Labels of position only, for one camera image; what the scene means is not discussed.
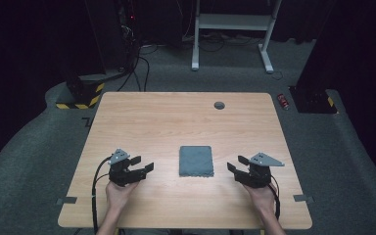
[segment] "white shelf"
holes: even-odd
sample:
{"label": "white shelf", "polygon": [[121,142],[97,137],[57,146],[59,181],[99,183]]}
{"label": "white shelf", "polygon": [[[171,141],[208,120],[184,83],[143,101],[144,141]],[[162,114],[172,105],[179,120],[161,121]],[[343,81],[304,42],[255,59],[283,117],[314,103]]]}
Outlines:
{"label": "white shelf", "polygon": [[266,72],[273,73],[273,66],[271,65],[266,49],[268,42],[270,41],[271,32],[273,31],[282,0],[276,0],[273,12],[268,16],[201,14],[200,1],[201,0],[197,0],[195,38],[192,52],[192,71],[197,71],[200,68],[200,29],[211,28],[265,31],[264,41],[258,46],[258,51],[261,54]]}
{"label": "white shelf", "polygon": [[199,28],[266,31],[270,16],[201,14],[199,22]]}

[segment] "yellow and black hazard tape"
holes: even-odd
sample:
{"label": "yellow and black hazard tape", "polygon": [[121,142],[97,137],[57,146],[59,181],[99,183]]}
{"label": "yellow and black hazard tape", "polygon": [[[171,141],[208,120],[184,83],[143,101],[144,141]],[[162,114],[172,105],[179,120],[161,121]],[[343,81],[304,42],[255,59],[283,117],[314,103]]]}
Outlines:
{"label": "yellow and black hazard tape", "polygon": [[86,103],[56,103],[57,108],[62,110],[68,110],[68,109],[92,109],[96,106],[97,102],[100,99],[100,95],[102,93],[102,89],[105,86],[104,83],[101,83],[98,85],[95,89],[95,92],[91,94],[90,97],[88,97],[89,102]]}

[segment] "wooden table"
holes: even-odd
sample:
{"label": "wooden table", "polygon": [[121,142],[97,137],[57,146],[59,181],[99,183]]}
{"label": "wooden table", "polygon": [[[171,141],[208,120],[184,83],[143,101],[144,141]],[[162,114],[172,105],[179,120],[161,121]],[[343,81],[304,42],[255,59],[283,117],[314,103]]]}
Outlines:
{"label": "wooden table", "polygon": [[[223,102],[218,110],[215,102]],[[211,146],[214,177],[180,177],[180,146]],[[307,229],[311,218],[271,97],[265,93],[108,92],[103,95],[72,179],[59,224],[92,227],[91,185],[99,163],[117,148],[142,156],[155,169],[133,192],[118,222],[127,228],[260,228],[259,217],[227,162],[264,152],[285,164],[272,167],[280,186],[280,223]],[[108,173],[105,164],[99,175]],[[108,177],[97,184],[99,224],[106,212]]]}

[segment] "small round object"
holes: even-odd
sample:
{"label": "small round object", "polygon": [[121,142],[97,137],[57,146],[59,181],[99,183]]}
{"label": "small round object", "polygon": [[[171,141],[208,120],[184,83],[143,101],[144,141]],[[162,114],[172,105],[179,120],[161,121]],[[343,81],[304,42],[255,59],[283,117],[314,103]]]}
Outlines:
{"label": "small round object", "polygon": [[222,102],[220,102],[220,101],[217,101],[217,102],[214,103],[214,107],[215,107],[216,109],[218,109],[218,110],[222,110],[222,109],[225,108],[225,104],[222,103]]}

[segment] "red object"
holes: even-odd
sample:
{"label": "red object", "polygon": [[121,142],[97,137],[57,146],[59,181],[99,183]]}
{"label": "red object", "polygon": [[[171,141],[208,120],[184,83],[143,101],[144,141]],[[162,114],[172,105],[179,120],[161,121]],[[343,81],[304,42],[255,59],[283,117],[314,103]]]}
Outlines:
{"label": "red object", "polygon": [[277,100],[279,101],[280,106],[284,110],[289,110],[289,103],[288,103],[288,101],[286,100],[286,97],[283,94],[277,95]]}

